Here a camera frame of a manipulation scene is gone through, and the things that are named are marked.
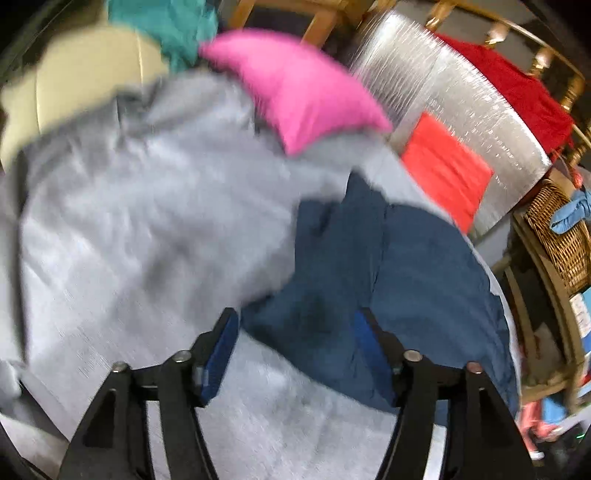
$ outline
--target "red cloth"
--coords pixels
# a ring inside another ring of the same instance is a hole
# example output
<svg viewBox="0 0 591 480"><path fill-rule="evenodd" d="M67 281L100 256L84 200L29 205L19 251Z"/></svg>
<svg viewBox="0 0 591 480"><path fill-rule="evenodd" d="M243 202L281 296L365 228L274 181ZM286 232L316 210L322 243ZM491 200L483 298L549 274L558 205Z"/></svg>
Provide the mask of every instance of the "red cloth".
<svg viewBox="0 0 591 480"><path fill-rule="evenodd" d="M529 127L546 153L569 140L573 119L538 79L526 75L494 50L446 35L437 36L482 72Z"/></svg>
<svg viewBox="0 0 591 480"><path fill-rule="evenodd" d="M493 175L488 163L423 113L402 154L415 181L468 233Z"/></svg>

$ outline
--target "pink cloth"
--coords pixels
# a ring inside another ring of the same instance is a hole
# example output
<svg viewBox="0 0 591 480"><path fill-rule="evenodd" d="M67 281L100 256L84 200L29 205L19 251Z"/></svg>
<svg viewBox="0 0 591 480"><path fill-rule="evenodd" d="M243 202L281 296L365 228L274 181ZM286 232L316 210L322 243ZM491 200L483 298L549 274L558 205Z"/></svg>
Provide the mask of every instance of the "pink cloth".
<svg viewBox="0 0 591 480"><path fill-rule="evenodd" d="M380 105L358 80L297 37L235 30L202 45L199 54L218 69L238 75L258 112L278 131L287 155L342 130L392 130Z"/></svg>

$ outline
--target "teal fabric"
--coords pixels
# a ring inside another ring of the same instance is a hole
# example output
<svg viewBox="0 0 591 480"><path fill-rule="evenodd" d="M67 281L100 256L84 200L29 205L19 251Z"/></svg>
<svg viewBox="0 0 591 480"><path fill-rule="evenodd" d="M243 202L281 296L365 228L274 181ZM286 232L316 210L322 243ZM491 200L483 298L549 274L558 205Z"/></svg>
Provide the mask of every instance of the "teal fabric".
<svg viewBox="0 0 591 480"><path fill-rule="evenodd" d="M126 24L160 43L171 72L195 65L201 42L217 33L217 15L205 0L106 0L109 22Z"/></svg>

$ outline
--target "wooden chair leg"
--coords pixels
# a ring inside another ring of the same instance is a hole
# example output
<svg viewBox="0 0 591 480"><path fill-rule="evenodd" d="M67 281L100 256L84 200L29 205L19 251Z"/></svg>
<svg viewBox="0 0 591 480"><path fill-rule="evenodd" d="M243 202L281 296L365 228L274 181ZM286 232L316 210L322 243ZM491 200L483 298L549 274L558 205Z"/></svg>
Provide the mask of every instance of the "wooden chair leg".
<svg viewBox="0 0 591 480"><path fill-rule="evenodd" d="M335 11L320 10L312 19L302 40L315 47L322 47L329 37L330 32L333 31L338 20L338 15Z"/></svg>
<svg viewBox="0 0 591 480"><path fill-rule="evenodd" d="M234 9L234 13L228 22L228 26L230 28L243 28L255 6L255 1L256 0L240 0Z"/></svg>

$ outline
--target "gray fabric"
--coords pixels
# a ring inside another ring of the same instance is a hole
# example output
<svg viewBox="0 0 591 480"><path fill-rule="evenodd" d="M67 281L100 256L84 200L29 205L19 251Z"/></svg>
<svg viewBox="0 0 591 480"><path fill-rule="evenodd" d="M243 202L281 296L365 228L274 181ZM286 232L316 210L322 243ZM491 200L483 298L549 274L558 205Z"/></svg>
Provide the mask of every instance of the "gray fabric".
<svg viewBox="0 0 591 480"><path fill-rule="evenodd" d="M288 160L270 132L255 134L253 116L236 83L191 72L42 137L8 172L2 320L17 332L25 319L22 380L66 437L113 362L160 363L224 307L280 288L294 268L300 199L340 200L352 167L390 202L445 217L379 138L337 135ZM18 345L13 335L6 350L16 361ZM150 408L154 464L166 478ZM373 478L395 423L244 333L200 419L222 480ZM443 434L436 428L428 478L439 471Z"/></svg>

